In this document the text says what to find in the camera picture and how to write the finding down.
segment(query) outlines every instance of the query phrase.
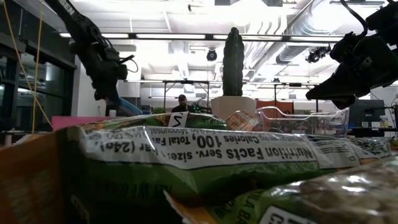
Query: small green plant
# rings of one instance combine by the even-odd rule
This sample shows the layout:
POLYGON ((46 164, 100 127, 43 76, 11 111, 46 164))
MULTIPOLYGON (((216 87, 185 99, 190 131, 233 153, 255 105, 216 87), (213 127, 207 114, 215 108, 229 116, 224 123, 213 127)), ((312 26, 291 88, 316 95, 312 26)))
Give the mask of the small green plant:
POLYGON ((164 108, 155 108, 152 112, 152 114, 160 114, 160 113, 166 113, 166 110, 164 108))
POLYGON ((225 41, 223 58, 224 96, 242 96, 244 45, 236 27, 225 41))

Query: plant pot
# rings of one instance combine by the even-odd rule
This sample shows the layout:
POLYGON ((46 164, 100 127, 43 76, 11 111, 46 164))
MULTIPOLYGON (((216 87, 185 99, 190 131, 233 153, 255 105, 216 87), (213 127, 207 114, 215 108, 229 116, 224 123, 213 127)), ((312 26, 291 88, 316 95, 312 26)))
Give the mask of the plant pot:
POLYGON ((224 121, 235 111, 255 115, 257 101, 245 96, 219 96, 211 100, 213 114, 224 121))

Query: man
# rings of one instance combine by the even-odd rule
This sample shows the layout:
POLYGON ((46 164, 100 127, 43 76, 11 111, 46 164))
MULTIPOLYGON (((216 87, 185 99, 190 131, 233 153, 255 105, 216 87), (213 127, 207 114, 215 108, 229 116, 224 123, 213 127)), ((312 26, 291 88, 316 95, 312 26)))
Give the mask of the man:
POLYGON ((179 105, 172 109, 172 113, 187 111, 193 113, 193 107, 187 105, 187 97, 185 95, 181 94, 178 96, 178 103, 179 105))

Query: white label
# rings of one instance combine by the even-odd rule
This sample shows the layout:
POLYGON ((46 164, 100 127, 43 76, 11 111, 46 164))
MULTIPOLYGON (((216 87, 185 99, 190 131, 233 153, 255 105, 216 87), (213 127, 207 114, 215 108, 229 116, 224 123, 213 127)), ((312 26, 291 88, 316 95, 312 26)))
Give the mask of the white label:
POLYGON ((259 224, 316 224, 306 218, 294 215, 274 206, 267 208, 259 224))
POLYGON ((58 0, 58 2, 65 8, 65 10, 69 13, 69 15, 73 15, 75 10, 66 0, 58 0))
POLYGON ((184 128, 187 122, 188 112, 172 113, 170 115, 169 127, 184 128))
POLYGON ((315 151, 321 169, 347 168, 361 165, 355 146, 345 138, 305 136, 315 151))
POLYGON ((361 148, 345 138, 207 129, 130 127, 92 131, 86 157, 106 162, 165 164, 179 169, 248 163, 316 162, 320 169, 359 165, 361 148))

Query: blue object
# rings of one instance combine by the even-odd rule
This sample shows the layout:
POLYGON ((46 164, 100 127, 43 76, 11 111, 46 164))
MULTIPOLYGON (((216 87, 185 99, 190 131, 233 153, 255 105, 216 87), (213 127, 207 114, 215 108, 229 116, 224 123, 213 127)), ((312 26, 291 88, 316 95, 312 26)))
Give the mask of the blue object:
POLYGON ((142 111, 123 98, 119 98, 119 107, 131 116, 142 115, 142 111))

